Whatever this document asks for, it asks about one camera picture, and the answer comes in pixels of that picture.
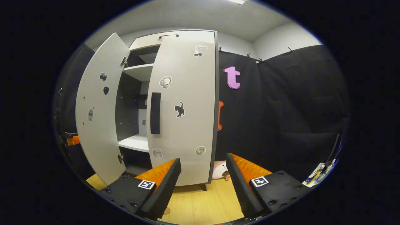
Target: pink plush toy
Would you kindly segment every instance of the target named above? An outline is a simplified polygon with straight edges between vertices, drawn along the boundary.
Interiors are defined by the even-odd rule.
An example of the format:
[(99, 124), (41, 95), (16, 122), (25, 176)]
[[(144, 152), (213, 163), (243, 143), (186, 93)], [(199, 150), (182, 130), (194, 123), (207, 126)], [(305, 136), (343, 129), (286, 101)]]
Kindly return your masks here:
[(212, 172), (212, 179), (217, 180), (225, 177), (225, 179), (229, 180), (229, 172), (226, 167), (226, 161), (219, 161), (214, 165), (214, 170)]

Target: cabinet leg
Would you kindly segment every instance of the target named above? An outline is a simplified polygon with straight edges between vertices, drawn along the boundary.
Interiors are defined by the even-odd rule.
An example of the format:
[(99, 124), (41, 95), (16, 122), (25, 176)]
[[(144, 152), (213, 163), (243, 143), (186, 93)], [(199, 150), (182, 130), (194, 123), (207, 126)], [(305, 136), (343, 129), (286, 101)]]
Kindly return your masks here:
[(201, 189), (203, 190), (203, 191), (207, 191), (207, 188), (206, 188), (206, 185), (205, 184), (199, 184), (200, 185), (200, 187), (201, 187)]

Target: open cabinet door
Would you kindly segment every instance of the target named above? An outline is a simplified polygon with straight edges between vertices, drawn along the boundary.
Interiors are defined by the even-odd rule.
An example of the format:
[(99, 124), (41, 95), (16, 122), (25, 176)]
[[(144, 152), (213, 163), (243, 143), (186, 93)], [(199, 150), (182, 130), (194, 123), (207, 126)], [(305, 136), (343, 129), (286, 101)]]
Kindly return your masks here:
[(76, 97), (76, 127), (83, 152), (107, 185), (126, 170), (118, 157), (121, 152), (115, 128), (115, 103), (124, 68), (121, 62), (129, 53), (129, 48), (113, 33), (86, 66)]
[(215, 55), (214, 43), (173, 36), (165, 37), (154, 62), (147, 100), (149, 154), (153, 167), (180, 158), (176, 186), (209, 181), (218, 119)]

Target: ceiling light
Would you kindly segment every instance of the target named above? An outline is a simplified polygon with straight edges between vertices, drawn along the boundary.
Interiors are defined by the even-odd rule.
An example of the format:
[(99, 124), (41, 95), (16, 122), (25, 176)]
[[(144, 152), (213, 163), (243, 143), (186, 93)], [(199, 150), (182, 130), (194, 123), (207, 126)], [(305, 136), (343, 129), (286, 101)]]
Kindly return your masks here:
[(247, 1), (247, 0), (228, 0), (228, 1), (234, 2), (234, 3), (237, 3), (237, 4), (241, 5), (241, 4), (243, 4), (243, 3), (244, 3), (245, 1)]

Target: door handle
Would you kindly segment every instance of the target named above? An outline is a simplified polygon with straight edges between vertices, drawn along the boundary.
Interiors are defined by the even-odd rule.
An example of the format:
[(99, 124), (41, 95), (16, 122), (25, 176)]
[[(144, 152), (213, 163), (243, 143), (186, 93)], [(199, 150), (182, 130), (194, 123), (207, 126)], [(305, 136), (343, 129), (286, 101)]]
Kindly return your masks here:
[(162, 35), (162, 36), (158, 37), (158, 39), (161, 39), (164, 36), (171, 36), (171, 35), (175, 35), (176, 37), (179, 37), (179, 34), (166, 34), (166, 35)]
[(151, 106), (150, 106), (150, 134), (160, 134), (160, 105), (161, 93), (151, 93)]

